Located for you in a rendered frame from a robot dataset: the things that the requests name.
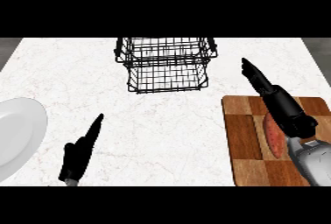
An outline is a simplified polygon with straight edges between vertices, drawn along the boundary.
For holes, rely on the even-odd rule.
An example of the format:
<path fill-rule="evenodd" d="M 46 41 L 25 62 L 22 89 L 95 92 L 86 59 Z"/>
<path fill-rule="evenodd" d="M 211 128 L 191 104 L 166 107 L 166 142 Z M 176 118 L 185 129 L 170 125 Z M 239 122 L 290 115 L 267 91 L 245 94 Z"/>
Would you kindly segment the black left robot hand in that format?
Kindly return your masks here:
<path fill-rule="evenodd" d="M 58 176 L 58 179 L 62 182 L 65 182 L 67 179 L 74 179 L 78 182 L 84 175 L 89 167 L 95 142 L 99 138 L 102 120 L 103 114 L 99 114 L 87 130 L 87 134 L 78 138 L 75 143 L 65 144 L 64 164 Z"/>

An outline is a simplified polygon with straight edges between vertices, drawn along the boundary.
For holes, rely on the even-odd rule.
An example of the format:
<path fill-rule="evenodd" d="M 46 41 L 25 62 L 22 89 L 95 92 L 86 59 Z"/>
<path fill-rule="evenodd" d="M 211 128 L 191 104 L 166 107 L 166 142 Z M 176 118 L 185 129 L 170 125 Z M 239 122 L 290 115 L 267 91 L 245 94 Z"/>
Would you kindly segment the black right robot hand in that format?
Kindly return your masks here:
<path fill-rule="evenodd" d="M 242 75 L 263 97 L 263 104 L 285 135 L 300 138 L 312 137 L 316 134 L 316 119 L 306 114 L 285 89 L 270 83 L 248 59 L 242 59 Z"/>

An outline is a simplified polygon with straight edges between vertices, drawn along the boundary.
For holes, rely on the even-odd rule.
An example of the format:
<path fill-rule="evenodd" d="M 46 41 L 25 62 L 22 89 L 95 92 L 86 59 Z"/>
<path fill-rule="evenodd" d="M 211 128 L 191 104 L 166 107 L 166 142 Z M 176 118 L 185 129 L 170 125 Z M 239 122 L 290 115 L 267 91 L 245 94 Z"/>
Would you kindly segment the wooden checkered cutting board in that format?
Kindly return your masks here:
<path fill-rule="evenodd" d="M 259 96 L 226 95 L 222 98 L 222 112 L 235 185 L 309 186 L 287 150 L 279 158 L 269 150 L 263 99 Z"/>

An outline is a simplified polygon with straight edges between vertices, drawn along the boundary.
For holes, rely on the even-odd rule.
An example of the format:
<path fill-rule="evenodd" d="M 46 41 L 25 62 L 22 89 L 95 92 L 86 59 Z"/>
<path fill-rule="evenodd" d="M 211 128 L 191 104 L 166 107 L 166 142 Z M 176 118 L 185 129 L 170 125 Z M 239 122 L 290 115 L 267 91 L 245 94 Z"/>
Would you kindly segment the white plate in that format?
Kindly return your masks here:
<path fill-rule="evenodd" d="M 47 133 L 47 111 L 25 97 L 0 102 L 0 182 L 22 168 Z"/>

